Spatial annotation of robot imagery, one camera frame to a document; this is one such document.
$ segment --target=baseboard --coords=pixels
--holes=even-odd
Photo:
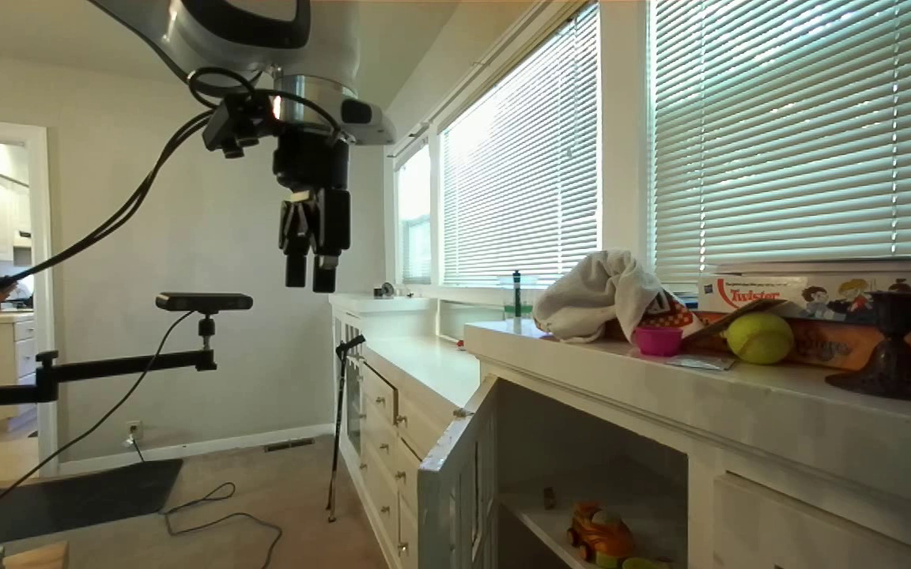
[[[172,460],[192,460],[192,456],[212,456],[212,451],[238,451],[238,450],[263,450],[263,447],[277,447],[292,440],[316,440],[316,435],[333,435],[333,424],[311,424],[311,426],[293,426],[293,431],[267,431],[267,434],[245,434],[245,435],[229,435],[229,440],[198,440],[198,444],[183,444],[183,447],[155,447],[141,450],[144,463],[172,463]],[[118,451],[118,456],[90,456],[90,460],[76,460],[76,463],[61,463],[58,473],[73,477],[73,473],[94,473],[94,472],[109,472],[123,464],[135,464],[138,456]]]

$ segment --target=pink object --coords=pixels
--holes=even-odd
[[[659,327],[639,327],[631,332],[631,343],[639,346],[643,354],[650,357],[669,357],[679,350],[679,330],[659,330]]]

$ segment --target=mechanical arm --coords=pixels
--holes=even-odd
[[[357,0],[90,2],[212,105],[205,149],[240,159],[263,136],[277,143],[286,286],[304,288],[314,266],[314,292],[334,292],[337,256],[350,247],[347,147],[393,143],[384,114],[347,93]]]

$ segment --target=ceiling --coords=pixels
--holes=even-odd
[[[441,36],[457,0],[357,2],[361,71],[350,93],[384,108],[418,65],[418,56]],[[0,56],[123,77],[172,77],[144,42],[87,0],[0,0]]]

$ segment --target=carpet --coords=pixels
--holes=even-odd
[[[161,513],[177,473],[181,460],[18,487],[0,501],[0,545]]]

